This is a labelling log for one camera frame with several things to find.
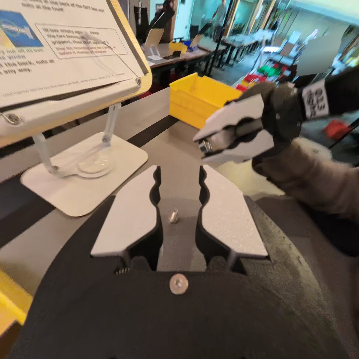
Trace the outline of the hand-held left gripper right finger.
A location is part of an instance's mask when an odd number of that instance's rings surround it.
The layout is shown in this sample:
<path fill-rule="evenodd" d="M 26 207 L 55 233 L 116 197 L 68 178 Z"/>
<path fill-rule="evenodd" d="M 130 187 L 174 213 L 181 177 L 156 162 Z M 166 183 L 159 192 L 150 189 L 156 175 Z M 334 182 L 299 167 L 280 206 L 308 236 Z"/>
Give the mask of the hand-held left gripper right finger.
<path fill-rule="evenodd" d="M 201 207 L 195 244 L 206 266 L 222 258 L 229 270 L 243 270 L 243 258 L 268 260 L 268 251 L 242 191 L 208 165 L 200 167 L 199 185 Z"/>

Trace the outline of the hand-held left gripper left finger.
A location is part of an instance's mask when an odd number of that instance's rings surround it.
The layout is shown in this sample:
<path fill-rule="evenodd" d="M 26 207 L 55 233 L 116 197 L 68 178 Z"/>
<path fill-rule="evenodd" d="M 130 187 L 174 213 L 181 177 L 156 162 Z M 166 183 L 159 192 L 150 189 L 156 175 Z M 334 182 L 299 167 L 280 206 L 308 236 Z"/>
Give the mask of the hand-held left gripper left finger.
<path fill-rule="evenodd" d="M 161 181 L 161 168 L 153 165 L 118 191 L 90 252 L 92 257 L 120 257 L 125 264 L 144 257 L 150 269 L 157 270 L 163 247 L 158 207 Z"/>

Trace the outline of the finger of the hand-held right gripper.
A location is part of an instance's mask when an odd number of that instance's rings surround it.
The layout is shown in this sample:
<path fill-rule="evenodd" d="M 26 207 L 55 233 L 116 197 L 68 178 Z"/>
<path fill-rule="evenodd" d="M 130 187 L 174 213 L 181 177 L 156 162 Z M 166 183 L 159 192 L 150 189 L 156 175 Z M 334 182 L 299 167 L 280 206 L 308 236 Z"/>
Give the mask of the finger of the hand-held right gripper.
<path fill-rule="evenodd" d="M 240 142 L 233 149 L 225 149 L 217 154 L 205 155 L 204 163 L 224 164 L 227 162 L 243 163 L 271 150 L 274 147 L 272 135 L 266 130 L 259 131 L 253 140 Z"/>
<path fill-rule="evenodd" d="M 215 111 L 206 121 L 204 126 L 194 136 L 193 141 L 199 142 L 214 134 L 218 134 L 225 128 L 235 127 L 243 119 L 257 120 L 262 117 L 264 101 L 261 94 L 257 94 L 237 102 L 233 101 L 221 109 Z"/>

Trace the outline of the yellow plastic bin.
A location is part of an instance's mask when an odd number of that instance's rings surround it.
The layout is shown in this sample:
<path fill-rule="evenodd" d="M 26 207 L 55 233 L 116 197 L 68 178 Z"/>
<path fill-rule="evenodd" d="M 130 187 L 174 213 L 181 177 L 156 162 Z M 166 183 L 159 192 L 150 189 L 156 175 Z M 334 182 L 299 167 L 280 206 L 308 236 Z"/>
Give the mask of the yellow plastic bin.
<path fill-rule="evenodd" d="M 227 102 L 238 99 L 242 92 L 197 73 L 169 85 L 169 115 L 194 128 L 204 127 L 206 120 Z"/>
<path fill-rule="evenodd" d="M 23 326 L 29 313 L 33 297 L 5 272 L 0 271 L 1 309 Z"/>

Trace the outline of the person's right forearm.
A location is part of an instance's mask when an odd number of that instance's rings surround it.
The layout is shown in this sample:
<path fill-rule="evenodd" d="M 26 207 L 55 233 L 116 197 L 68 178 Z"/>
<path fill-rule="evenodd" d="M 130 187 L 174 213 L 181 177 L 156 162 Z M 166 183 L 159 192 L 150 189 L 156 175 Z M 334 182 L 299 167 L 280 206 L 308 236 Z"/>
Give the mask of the person's right forearm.
<path fill-rule="evenodd" d="M 291 197 L 313 209 L 358 222 L 358 167 L 303 155 L 294 179 L 294 187 L 288 191 Z"/>

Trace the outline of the person's right hand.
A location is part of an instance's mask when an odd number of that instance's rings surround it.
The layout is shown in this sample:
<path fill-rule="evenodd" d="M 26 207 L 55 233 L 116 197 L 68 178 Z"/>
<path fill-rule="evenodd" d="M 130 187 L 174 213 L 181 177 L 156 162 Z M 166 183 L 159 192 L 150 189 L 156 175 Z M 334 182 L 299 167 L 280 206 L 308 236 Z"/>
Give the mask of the person's right hand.
<path fill-rule="evenodd" d="M 316 193 L 334 164 L 295 141 L 287 146 L 275 147 L 252 160 L 252 168 L 257 174 L 295 198 Z"/>

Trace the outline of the red object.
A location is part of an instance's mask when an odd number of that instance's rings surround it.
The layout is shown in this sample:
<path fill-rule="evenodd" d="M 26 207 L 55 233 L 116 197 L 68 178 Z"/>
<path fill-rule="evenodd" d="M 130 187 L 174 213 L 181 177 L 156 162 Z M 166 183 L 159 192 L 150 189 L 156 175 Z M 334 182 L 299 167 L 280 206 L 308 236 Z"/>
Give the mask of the red object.
<path fill-rule="evenodd" d="M 351 131 L 351 127 L 338 119 L 333 119 L 323 129 L 324 135 L 330 140 L 339 140 Z"/>

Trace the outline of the printed instruction sheet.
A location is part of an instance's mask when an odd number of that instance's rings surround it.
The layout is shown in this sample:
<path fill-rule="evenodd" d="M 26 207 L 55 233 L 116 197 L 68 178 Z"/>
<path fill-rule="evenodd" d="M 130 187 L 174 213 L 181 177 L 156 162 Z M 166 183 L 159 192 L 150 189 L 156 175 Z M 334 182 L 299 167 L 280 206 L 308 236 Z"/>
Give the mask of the printed instruction sheet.
<path fill-rule="evenodd" d="M 0 1 L 1 108 L 144 75 L 110 1 Z"/>

